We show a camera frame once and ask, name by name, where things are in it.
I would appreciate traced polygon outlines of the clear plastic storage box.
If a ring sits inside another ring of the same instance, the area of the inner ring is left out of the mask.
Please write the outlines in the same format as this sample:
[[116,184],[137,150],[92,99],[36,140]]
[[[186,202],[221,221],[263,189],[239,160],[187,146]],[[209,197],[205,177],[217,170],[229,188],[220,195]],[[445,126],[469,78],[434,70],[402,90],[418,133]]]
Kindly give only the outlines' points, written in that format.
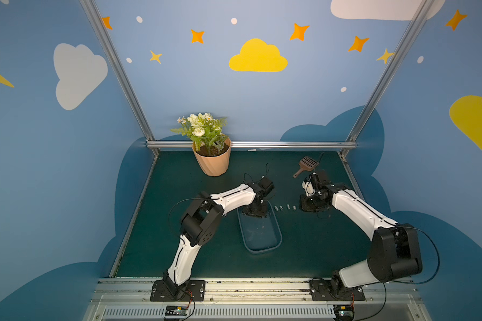
[[267,205],[262,217],[246,215],[243,209],[237,209],[237,214],[242,240],[248,252],[258,255],[277,249],[283,242],[283,235],[274,209]]

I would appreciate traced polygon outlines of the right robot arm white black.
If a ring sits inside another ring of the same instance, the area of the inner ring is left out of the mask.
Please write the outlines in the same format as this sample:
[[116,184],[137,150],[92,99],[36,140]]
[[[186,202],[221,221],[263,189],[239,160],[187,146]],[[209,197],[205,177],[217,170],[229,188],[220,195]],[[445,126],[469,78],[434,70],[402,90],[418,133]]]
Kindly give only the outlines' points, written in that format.
[[302,183],[301,208],[314,211],[334,207],[350,218],[371,241],[367,258],[334,271],[327,287],[335,300],[348,300],[361,286],[420,274],[423,261],[419,237],[409,224],[400,224],[378,212],[343,185],[315,187]]

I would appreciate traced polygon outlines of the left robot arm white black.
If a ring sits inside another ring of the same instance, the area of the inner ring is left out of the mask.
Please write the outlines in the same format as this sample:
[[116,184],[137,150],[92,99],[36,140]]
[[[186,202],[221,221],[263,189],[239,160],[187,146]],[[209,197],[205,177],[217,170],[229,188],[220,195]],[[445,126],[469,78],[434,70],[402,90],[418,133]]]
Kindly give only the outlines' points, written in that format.
[[273,189],[273,182],[263,177],[219,194],[202,192],[193,199],[180,219],[179,247],[175,258],[163,273],[167,298],[180,300],[184,297],[198,252],[214,237],[222,218],[239,207],[246,207],[250,214],[256,216],[265,215],[265,198]]

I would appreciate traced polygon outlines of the small brown slotted scoop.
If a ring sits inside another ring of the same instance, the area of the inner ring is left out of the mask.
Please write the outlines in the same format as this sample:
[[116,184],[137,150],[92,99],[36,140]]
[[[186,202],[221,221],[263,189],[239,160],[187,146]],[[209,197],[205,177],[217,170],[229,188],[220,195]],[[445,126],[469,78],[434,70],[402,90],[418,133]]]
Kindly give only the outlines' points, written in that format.
[[319,161],[311,158],[310,156],[304,156],[300,161],[299,161],[299,169],[298,171],[293,175],[293,178],[297,178],[301,173],[307,171],[307,172],[312,172],[317,168],[319,165]]

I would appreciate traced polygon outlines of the terracotta flower pot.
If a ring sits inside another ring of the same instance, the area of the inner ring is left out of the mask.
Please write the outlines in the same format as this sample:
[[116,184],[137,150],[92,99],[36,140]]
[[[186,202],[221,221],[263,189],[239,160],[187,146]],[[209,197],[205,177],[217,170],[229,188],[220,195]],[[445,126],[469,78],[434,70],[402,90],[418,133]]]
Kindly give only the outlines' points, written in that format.
[[196,151],[194,144],[192,144],[191,147],[202,171],[207,176],[219,177],[225,174],[225,172],[228,170],[232,150],[231,145],[232,142],[230,138],[227,138],[227,149],[224,153],[218,156],[202,156]]

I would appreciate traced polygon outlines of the right controller board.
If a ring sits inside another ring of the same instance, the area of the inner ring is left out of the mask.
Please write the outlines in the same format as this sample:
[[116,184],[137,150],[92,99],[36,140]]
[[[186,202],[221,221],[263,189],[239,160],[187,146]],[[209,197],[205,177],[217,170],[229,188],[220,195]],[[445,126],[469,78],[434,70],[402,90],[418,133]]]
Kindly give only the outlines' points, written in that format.
[[333,307],[334,321],[353,321],[354,308],[350,305],[335,305]]

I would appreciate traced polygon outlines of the controller board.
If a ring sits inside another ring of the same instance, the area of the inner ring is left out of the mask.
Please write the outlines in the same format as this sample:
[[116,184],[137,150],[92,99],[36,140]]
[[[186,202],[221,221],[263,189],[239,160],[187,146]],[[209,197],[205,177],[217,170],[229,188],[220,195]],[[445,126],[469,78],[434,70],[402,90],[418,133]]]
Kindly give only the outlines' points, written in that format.
[[350,305],[335,305],[333,307],[334,321],[353,321],[354,308]]
[[164,310],[165,319],[184,319],[187,317],[187,308],[185,306],[166,306]]

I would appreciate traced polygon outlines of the aluminium back crossbar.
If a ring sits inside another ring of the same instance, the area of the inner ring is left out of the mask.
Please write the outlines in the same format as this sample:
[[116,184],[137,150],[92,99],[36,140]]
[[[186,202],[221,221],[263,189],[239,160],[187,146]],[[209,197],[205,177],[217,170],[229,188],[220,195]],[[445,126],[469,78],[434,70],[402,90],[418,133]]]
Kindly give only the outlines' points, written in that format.
[[[191,141],[186,140],[148,140],[149,148],[190,148]],[[305,149],[355,149],[356,142],[302,142],[302,141],[232,141],[232,148],[305,148]]]

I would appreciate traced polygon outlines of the left controller board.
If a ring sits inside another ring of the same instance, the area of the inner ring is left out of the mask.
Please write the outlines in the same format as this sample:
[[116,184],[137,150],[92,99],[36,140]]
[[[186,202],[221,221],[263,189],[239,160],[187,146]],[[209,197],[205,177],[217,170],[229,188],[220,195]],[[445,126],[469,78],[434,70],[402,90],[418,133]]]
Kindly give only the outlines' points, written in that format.
[[184,319],[187,317],[187,308],[185,306],[166,306],[164,310],[165,319]]

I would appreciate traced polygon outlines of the right aluminium frame post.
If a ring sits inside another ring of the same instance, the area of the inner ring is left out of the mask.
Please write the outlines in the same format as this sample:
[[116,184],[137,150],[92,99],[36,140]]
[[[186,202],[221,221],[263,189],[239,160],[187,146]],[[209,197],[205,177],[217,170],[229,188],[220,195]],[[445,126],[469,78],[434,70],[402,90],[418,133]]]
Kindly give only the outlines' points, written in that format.
[[387,67],[385,67],[384,72],[382,73],[382,76],[376,85],[376,88],[362,109],[345,141],[346,143],[352,143],[354,145],[353,149],[356,148],[357,138],[360,136],[373,111],[376,109],[379,101],[384,95],[384,92],[390,85],[394,75],[400,68],[401,63],[412,47],[412,44],[414,44],[424,24],[427,22],[428,13],[430,12],[434,3],[434,0],[421,1],[415,14],[412,16],[411,22],[408,24],[395,49],[395,55],[392,57],[391,62],[388,63]]

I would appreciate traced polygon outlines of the aluminium frame post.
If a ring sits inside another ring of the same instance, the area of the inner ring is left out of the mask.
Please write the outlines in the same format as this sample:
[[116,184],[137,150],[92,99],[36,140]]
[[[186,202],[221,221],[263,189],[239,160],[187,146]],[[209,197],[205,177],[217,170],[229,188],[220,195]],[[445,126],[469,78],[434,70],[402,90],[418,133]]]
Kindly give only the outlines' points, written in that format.
[[80,4],[84,9],[84,12],[91,23],[93,30],[95,31],[96,37],[98,38],[100,45],[102,46],[104,53],[108,59],[109,64],[117,80],[119,81],[120,87],[129,103],[131,110],[138,122],[138,125],[145,136],[147,148],[151,149],[155,158],[159,156],[159,148],[149,147],[148,143],[155,141],[150,125],[147,121],[145,113],[139,103],[139,100],[135,94],[135,91],[128,79],[128,76],[123,68],[122,62],[116,49],[113,45],[111,37],[108,34],[108,29],[105,27],[104,21],[99,12],[99,8],[96,1],[92,0],[80,0]]
[[382,73],[382,76],[376,85],[376,88],[362,109],[345,141],[346,143],[352,143],[354,145],[353,149],[356,148],[357,138],[360,136],[373,111],[376,109],[379,101],[384,95],[384,92],[390,85],[394,75],[400,68],[401,63],[412,47],[412,44],[414,44],[424,24],[427,22],[428,13],[430,12],[434,3],[434,0],[421,1],[415,14],[412,16],[411,22],[408,24],[395,49],[395,55],[392,57],[391,62],[388,63],[387,67],[385,67],[384,72]]

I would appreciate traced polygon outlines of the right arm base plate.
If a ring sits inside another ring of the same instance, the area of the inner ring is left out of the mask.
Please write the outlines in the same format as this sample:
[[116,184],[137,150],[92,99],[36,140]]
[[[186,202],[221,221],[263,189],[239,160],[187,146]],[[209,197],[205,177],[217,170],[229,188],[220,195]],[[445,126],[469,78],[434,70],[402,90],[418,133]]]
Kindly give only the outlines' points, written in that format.
[[355,301],[366,300],[361,287],[347,288],[338,279],[312,278],[309,290],[313,301]]

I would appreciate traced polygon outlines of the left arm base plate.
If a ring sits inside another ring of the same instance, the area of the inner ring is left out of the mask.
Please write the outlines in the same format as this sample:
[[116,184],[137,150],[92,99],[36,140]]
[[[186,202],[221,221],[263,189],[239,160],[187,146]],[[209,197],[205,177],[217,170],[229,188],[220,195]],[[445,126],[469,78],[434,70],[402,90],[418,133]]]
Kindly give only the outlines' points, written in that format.
[[175,286],[171,280],[156,280],[152,285],[151,302],[179,302],[192,299],[203,302],[206,289],[205,280],[190,280]]

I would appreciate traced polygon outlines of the aluminium front rail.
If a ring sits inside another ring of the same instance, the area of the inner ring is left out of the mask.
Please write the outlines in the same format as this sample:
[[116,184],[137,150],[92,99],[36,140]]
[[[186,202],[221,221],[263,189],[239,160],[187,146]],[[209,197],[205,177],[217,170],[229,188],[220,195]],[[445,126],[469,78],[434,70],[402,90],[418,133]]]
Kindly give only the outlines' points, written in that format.
[[166,306],[185,306],[187,317],[169,320],[334,320],[335,305],[354,308],[354,320],[430,320],[415,286],[362,286],[365,301],[313,301],[309,278],[200,278],[203,302],[151,302],[153,278],[99,280],[84,320],[168,320]]

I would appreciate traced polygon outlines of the left aluminium frame post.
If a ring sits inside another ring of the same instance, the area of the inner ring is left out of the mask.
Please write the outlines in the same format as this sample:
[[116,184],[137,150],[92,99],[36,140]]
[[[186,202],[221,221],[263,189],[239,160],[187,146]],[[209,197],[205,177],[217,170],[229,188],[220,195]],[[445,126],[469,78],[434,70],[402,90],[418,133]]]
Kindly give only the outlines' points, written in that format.
[[155,158],[159,156],[159,148],[149,147],[148,143],[155,141],[150,125],[147,121],[145,113],[139,103],[139,100],[135,94],[135,91],[128,79],[128,76],[123,68],[122,62],[116,49],[113,45],[111,37],[108,34],[108,29],[105,27],[104,21],[99,12],[99,8],[96,1],[92,0],[80,0],[80,4],[84,9],[84,12],[91,23],[93,30],[95,31],[96,37],[98,38],[100,45],[102,46],[104,53],[108,59],[109,64],[117,80],[119,81],[120,87],[129,103],[131,110],[138,122],[138,125],[145,136],[147,148],[151,149]]

